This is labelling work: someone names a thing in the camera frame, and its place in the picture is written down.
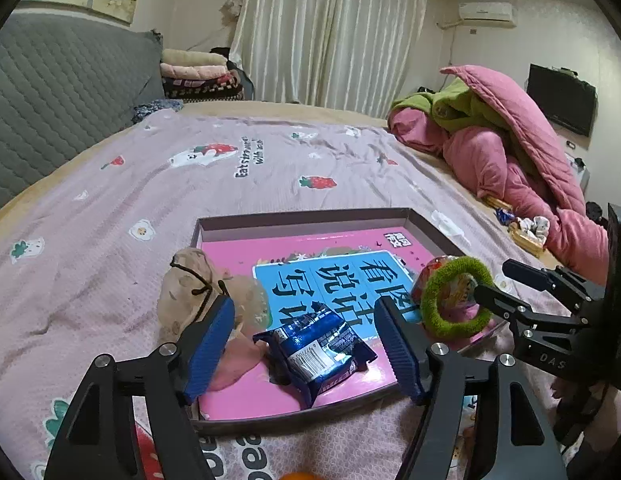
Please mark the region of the person's right hand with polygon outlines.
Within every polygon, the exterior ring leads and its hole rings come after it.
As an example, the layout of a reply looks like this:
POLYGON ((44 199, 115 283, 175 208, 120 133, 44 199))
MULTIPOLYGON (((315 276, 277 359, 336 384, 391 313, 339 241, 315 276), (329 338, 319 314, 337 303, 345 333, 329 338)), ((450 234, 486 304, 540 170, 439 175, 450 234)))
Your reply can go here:
POLYGON ((576 382, 568 382, 560 377, 553 381, 550 389, 551 396, 559 401, 570 402, 582 398, 588 401, 591 398, 591 388, 576 382))

